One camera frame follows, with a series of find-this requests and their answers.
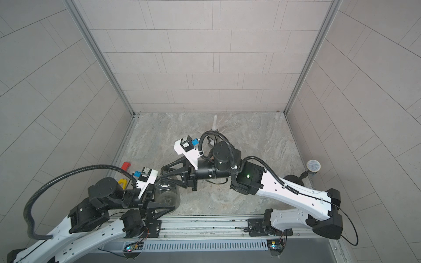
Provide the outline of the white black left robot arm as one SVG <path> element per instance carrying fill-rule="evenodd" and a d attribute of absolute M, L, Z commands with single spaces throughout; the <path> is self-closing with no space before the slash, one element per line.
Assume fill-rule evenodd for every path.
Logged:
<path fill-rule="evenodd" d="M 119 238 L 146 238 L 155 220 L 175 210 L 153 201 L 154 178 L 124 190 L 114 178 L 89 187 L 88 197 L 47 235 L 29 232 L 37 242 L 8 253 L 9 263 L 70 263 Z"/>

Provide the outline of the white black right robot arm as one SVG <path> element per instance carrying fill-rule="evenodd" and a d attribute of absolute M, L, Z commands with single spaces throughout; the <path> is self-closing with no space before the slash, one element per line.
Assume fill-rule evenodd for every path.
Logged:
<path fill-rule="evenodd" d="M 200 155 L 197 141 L 180 140 L 174 148 L 181 158 L 162 167 L 162 182 L 196 191 L 199 180 L 230 178 L 230 188 L 240 194 L 272 198 L 293 206 L 288 211 L 267 209 L 266 231 L 304 228 L 332 240 L 341 238 L 343 218 L 339 213 L 341 193 L 338 190 L 307 188 L 298 183 L 299 178 L 294 175 L 282 179 L 259 158 L 242 158 L 239 150 L 228 147 L 223 141 L 212 147 L 212 160 Z"/>

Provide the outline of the dark grey spray bottle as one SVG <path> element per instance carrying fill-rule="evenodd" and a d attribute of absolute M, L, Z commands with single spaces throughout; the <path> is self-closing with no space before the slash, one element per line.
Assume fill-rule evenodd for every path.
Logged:
<path fill-rule="evenodd" d="M 174 206 L 175 210 L 180 206 L 180 192 L 175 184 L 157 184 L 154 194 L 155 202 Z"/>

